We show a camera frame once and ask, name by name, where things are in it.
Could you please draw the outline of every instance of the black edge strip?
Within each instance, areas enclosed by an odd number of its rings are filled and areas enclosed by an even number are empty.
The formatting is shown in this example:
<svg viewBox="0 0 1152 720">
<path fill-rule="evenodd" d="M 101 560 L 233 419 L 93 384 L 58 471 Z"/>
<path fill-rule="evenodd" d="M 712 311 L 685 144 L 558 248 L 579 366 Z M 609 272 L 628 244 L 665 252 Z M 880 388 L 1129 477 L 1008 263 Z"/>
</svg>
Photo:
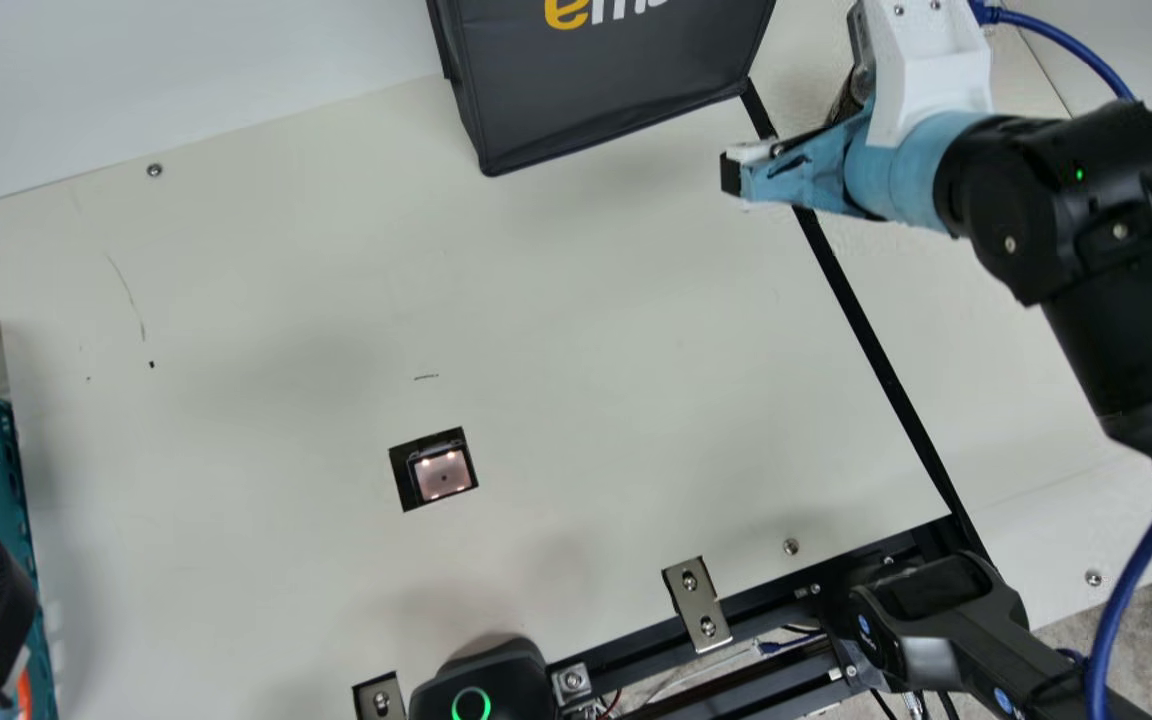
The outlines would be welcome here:
<svg viewBox="0 0 1152 720">
<path fill-rule="evenodd" d="M 846 606 L 842 600 L 856 573 L 878 568 L 884 558 L 895 559 L 901 564 L 916 559 L 931 561 L 941 558 L 945 552 L 965 547 L 965 538 L 961 537 L 957 523 L 946 515 L 726 597 L 721 602 L 723 617 L 732 627 L 732 642 L 749 641 L 786 623 L 812 626 L 824 621 L 823 611 Z M 823 585 L 820 596 L 808 591 L 813 584 Z M 691 638 L 682 620 L 675 616 L 590 647 L 579 655 L 552 662 L 550 673 L 584 662 L 594 692 L 608 694 L 695 659 Z"/>
<path fill-rule="evenodd" d="M 767 106 L 763 105 L 763 99 L 758 96 L 758 88 L 755 88 L 753 79 L 750 81 L 749 88 L 745 88 L 745 92 L 742 92 L 740 99 L 745 105 L 745 113 L 749 115 L 750 122 L 755 124 L 758 136 L 764 141 L 776 137 L 776 128 L 772 124 Z M 941 493 L 950 513 L 954 514 L 958 530 L 967 538 L 972 551 L 988 560 L 990 554 L 984 548 L 984 543 L 980 541 L 980 536 L 963 506 L 963 500 L 954 488 L 954 480 L 950 479 L 950 473 L 945 469 L 945 462 L 941 461 L 941 455 L 938 454 L 937 447 L 932 444 L 932 437 L 924 427 L 918 411 L 914 410 L 914 402 L 905 393 L 905 387 L 901 386 L 900 378 L 896 378 L 896 369 L 890 364 L 887 353 L 882 349 L 882 343 L 878 342 L 878 334 L 874 333 L 873 325 L 869 324 L 864 306 L 861 306 L 861 301 L 851 290 L 851 283 L 847 282 L 847 274 L 829 247 L 824 228 L 820 227 L 820 219 L 817 218 L 814 211 L 799 209 L 799 206 L 795 206 L 794 214 L 799 219 L 799 227 L 803 228 L 808 244 L 812 247 L 814 258 L 820 264 L 820 270 L 826 276 L 826 281 L 829 282 L 829 287 L 833 288 L 833 296 L 836 297 L 838 305 L 842 308 L 842 314 L 846 314 L 847 323 L 851 324 L 851 333 L 855 334 L 856 342 L 859 342 L 861 349 L 865 351 L 869 365 L 874 370 L 874 376 L 878 377 L 878 384 L 881 384 L 882 392 L 887 393 L 887 401 L 890 402 L 892 410 L 895 411 L 896 418 L 905 429 L 905 435 L 909 435 L 909 442 L 914 446 L 914 450 L 923 461 L 923 468 L 927 469 L 932 484 L 934 484 L 937 492 Z"/>
</svg>

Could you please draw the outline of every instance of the illuminated button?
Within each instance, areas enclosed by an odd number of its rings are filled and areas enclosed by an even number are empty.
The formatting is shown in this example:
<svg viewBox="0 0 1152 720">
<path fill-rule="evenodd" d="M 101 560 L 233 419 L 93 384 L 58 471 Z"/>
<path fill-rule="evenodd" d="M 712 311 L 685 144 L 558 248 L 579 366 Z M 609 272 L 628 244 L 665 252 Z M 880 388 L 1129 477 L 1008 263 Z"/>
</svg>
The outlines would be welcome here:
<svg viewBox="0 0 1152 720">
<path fill-rule="evenodd" d="M 492 698 L 483 688 L 465 688 L 452 698 L 452 720 L 488 720 Z"/>
</svg>

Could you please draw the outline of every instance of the red wire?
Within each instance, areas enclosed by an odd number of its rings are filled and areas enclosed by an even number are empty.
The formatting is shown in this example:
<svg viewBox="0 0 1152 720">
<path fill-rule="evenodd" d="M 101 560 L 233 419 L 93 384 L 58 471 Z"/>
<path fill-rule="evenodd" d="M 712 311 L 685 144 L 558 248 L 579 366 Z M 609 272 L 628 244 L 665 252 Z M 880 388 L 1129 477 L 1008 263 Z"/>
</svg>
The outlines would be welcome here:
<svg viewBox="0 0 1152 720">
<path fill-rule="evenodd" d="M 616 691 L 616 697 L 612 698 L 612 705 L 608 705 L 607 710 L 605 710 L 602 714 L 599 715 L 598 719 L 596 720 L 607 720 L 608 717 L 612 717 L 612 711 L 616 710 L 616 706 L 620 702 L 621 702 L 621 691 Z"/>
</svg>

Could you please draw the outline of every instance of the blue cable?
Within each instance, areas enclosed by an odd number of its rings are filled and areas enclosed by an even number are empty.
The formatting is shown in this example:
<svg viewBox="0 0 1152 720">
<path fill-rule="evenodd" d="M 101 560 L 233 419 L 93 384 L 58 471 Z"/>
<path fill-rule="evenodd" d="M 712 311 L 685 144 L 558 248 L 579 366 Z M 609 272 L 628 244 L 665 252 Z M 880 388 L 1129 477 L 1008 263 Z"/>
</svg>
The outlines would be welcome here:
<svg viewBox="0 0 1152 720">
<path fill-rule="evenodd" d="M 1132 592 L 1140 583 L 1140 577 L 1151 559 L 1152 523 L 1135 548 L 1132 559 L 1128 560 L 1123 577 L 1114 585 L 1111 601 L 1106 602 L 1101 614 L 1101 623 L 1096 628 L 1096 643 L 1092 646 L 1092 655 L 1087 659 L 1087 675 L 1084 679 L 1084 685 L 1087 688 L 1087 717 L 1091 717 L 1091 720 L 1111 720 L 1111 707 L 1108 707 L 1111 651 L 1114 650 L 1114 637 L 1119 632 L 1119 624 L 1123 621 L 1123 612 L 1132 601 Z"/>
<path fill-rule="evenodd" d="M 1043 20 L 1038 20 L 1033 15 L 1011 13 L 1011 10 L 1007 10 L 1006 8 L 985 5 L 984 0 L 972 0 L 972 10 L 977 17 L 977 22 L 983 25 L 1002 23 L 1010 24 L 1010 26 L 1024 28 L 1028 31 L 1046 37 L 1047 40 L 1054 41 L 1056 45 L 1064 47 L 1064 50 L 1069 50 L 1075 58 L 1083 60 L 1098 76 L 1101 76 L 1101 79 L 1108 83 L 1108 86 L 1114 90 L 1114 94 L 1124 100 L 1135 100 L 1132 89 L 1128 86 L 1128 83 L 1123 82 L 1123 78 L 1119 77 L 1119 73 L 1115 73 L 1114 68 L 1111 68 L 1111 65 L 1101 60 L 1101 56 L 1097 55 L 1091 47 L 1083 45 L 1082 41 L 1076 40 L 1074 36 L 1062 31 L 1059 26 L 1043 22 Z"/>
</svg>

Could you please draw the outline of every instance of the white tabletop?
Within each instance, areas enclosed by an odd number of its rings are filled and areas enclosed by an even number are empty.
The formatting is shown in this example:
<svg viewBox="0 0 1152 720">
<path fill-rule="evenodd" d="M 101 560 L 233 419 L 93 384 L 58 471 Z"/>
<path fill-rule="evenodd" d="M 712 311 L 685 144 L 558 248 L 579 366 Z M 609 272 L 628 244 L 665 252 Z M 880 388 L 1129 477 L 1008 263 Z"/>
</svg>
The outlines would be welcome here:
<svg viewBox="0 0 1152 720">
<path fill-rule="evenodd" d="M 773 18 L 782 131 L 844 77 L 844 9 Z M 996 67 L 1005 109 L 1051 111 L 1015 36 Z M 0 200 L 67 717 L 346 719 L 477 635 L 558 659 L 667 619 L 689 556 L 730 594 L 945 514 L 801 233 L 717 190 L 750 136 L 732 101 L 484 179 L 427 78 Z M 964 243 L 827 232 L 1007 577 L 1074 588 L 1041 617 L 1096 600 L 1063 564 L 1117 546 L 1030 546 L 1132 461 L 1043 319 Z M 458 425 L 482 486 L 403 514 L 387 448 Z"/>
</svg>

